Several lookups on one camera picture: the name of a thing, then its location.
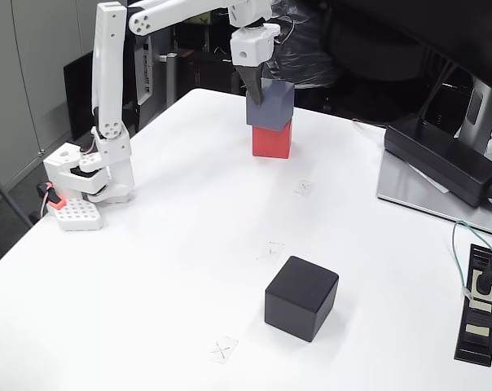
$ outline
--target black cube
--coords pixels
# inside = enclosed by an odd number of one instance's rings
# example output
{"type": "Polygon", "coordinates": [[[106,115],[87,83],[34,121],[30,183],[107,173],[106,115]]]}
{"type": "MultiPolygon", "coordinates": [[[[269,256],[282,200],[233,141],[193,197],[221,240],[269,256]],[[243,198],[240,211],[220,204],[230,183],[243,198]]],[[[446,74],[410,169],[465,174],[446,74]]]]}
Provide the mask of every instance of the black cube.
{"type": "Polygon", "coordinates": [[[311,342],[335,302],[338,274],[290,257],[266,289],[264,320],[311,342]]]}

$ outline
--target orange part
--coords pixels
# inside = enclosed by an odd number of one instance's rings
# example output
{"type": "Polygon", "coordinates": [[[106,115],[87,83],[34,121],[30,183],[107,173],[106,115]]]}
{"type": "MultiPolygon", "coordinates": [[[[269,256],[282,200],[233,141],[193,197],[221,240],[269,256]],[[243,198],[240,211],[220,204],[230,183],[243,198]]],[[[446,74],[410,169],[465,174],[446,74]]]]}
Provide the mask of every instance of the orange part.
{"type": "Polygon", "coordinates": [[[282,132],[253,127],[253,155],[287,159],[292,145],[292,119],[282,132]]]}
{"type": "Polygon", "coordinates": [[[55,204],[54,202],[50,202],[50,201],[48,202],[48,204],[56,210],[61,210],[65,206],[67,206],[67,200],[65,198],[62,198],[58,204],[55,204]]]}

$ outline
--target white table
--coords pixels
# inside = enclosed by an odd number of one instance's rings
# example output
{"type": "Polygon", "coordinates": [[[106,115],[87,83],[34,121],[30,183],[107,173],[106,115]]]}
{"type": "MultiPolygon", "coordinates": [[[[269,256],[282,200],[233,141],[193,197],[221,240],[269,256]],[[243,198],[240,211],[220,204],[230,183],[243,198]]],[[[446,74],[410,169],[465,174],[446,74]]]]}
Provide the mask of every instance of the white table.
{"type": "Polygon", "coordinates": [[[453,359],[452,224],[376,198],[383,135],[296,110],[290,159],[256,158],[244,98],[191,92],[132,140],[133,199],[101,231],[46,217],[0,261],[0,390],[492,390],[453,359]],[[340,275],[312,343],[263,319],[291,255],[340,275]]]}

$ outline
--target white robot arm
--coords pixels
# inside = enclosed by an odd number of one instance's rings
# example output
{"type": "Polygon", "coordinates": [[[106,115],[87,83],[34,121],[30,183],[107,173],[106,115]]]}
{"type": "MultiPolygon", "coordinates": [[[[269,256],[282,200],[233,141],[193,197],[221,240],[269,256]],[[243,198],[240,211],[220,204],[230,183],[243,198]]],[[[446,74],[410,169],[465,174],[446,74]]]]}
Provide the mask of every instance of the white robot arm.
{"type": "Polygon", "coordinates": [[[270,0],[142,0],[128,10],[119,2],[98,4],[92,66],[92,110],[98,152],[86,154],[64,144],[45,160],[49,180],[67,206],[47,209],[65,231],[90,231],[102,227],[95,203],[126,202],[134,188],[130,135],[122,120],[123,46],[128,30],[147,36],[192,16],[227,7],[232,34],[232,62],[256,104],[262,102],[261,69],[273,55],[277,24],[270,0]],[[83,200],[83,193],[88,201],[83,200]]]}

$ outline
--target monitor stand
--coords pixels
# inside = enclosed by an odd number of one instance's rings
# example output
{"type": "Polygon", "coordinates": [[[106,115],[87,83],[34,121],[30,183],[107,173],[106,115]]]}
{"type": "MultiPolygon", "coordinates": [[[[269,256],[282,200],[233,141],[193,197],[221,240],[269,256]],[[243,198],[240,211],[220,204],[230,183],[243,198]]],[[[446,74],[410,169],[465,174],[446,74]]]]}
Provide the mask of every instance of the monitor stand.
{"type": "MultiPolygon", "coordinates": [[[[476,80],[459,139],[484,153],[492,131],[492,89],[476,80]]],[[[390,152],[384,151],[378,198],[417,209],[453,222],[464,220],[492,234],[492,200],[473,208],[390,152]]]]}

